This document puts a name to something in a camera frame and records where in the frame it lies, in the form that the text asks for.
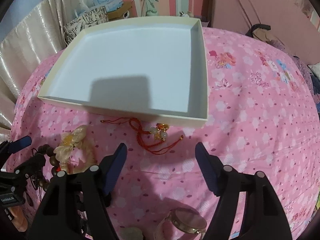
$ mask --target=white satin curtain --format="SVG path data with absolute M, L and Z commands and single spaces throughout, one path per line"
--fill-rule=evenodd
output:
M 30 1 L 15 0 L 2 26 L 17 21 L 14 7 L 20 10 Z M 65 48 L 62 27 L 75 18 L 80 3 L 91 6 L 92 0 L 41 0 L 0 42 L 0 143 L 10 138 L 15 102 L 32 72 L 42 60 Z

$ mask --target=screw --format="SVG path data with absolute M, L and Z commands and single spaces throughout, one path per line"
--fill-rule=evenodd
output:
M 90 167 L 90 171 L 94 172 L 94 171 L 97 171 L 99 169 L 99 166 L 98 165 L 92 165 Z
M 226 172 L 232 171 L 232 167 L 231 167 L 230 165 L 224 165 L 224 166 L 223 166 L 223 169 L 224 169 Z
M 63 177 L 65 174 L 66 174 L 65 171 L 59 171 L 59 172 L 57 173 L 57 176 L 61 178 L 61 177 Z
M 258 176 L 259 178 L 263 178 L 263 177 L 265 176 L 265 174 L 264 174 L 262 171 L 258 171 L 258 172 L 257 172 L 257 176 Z

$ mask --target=white cardboard box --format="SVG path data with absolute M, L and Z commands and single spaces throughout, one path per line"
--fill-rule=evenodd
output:
M 54 64 L 38 97 L 91 113 L 200 127 L 208 116 L 201 22 L 137 17 L 84 29 Z

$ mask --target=blue gripper pad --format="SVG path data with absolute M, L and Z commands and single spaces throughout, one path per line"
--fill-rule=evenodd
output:
M 9 154 L 14 154 L 18 151 L 21 151 L 22 149 L 30 146 L 32 143 L 31 137 L 30 136 L 25 136 L 22 137 L 21 139 L 10 143 L 8 152 Z
M 220 196 L 222 192 L 218 185 L 218 177 L 223 169 L 222 162 L 217 156 L 210 155 L 201 142 L 196 144 L 195 154 L 209 190 Z
M 121 143 L 115 153 L 111 156 L 107 156 L 107 158 L 105 157 L 102 162 L 105 159 L 106 161 L 110 162 L 110 166 L 105 174 L 106 180 L 103 188 L 103 193 L 105 195 L 108 195 L 114 189 L 124 163 L 127 159 L 126 145 L 124 143 Z

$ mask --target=pink floral bedsheet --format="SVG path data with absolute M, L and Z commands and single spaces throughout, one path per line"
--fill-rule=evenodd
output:
M 116 231 L 136 226 L 147 239 L 152 239 L 157 224 L 175 207 L 191 206 L 208 224 L 211 221 L 218 198 L 207 189 L 195 160 L 195 145 L 202 141 L 210 154 L 239 172 L 261 170 L 267 174 L 296 239 L 311 217 L 320 186 L 319 117 L 308 87 L 294 62 L 268 44 L 212 28 L 204 28 L 204 39 L 209 120 L 201 129 L 171 127 L 168 143 L 182 134 L 185 137 L 167 154 L 154 156 L 143 150 L 128 124 L 100 123 L 110 117 L 55 107 L 37 99 L 61 52 L 43 61 L 26 83 L 16 104 L 12 140 L 29 135 L 32 147 L 45 143 L 56 147 L 61 133 L 86 124 L 98 161 L 124 142 L 128 158 L 108 214 Z M 30 149 L 11 158 L 8 169 L 30 157 Z M 80 159 L 79 153 L 72 157 L 74 164 Z M 51 168 L 47 162 L 47 179 L 52 176 Z M 36 208 L 38 192 L 30 184 L 28 190 L 38 200 Z M 25 208 L 32 217 L 35 210 L 27 204 Z M 239 231 L 243 208 L 241 194 L 231 237 Z M 167 239 L 180 236 L 174 230 L 164 233 Z

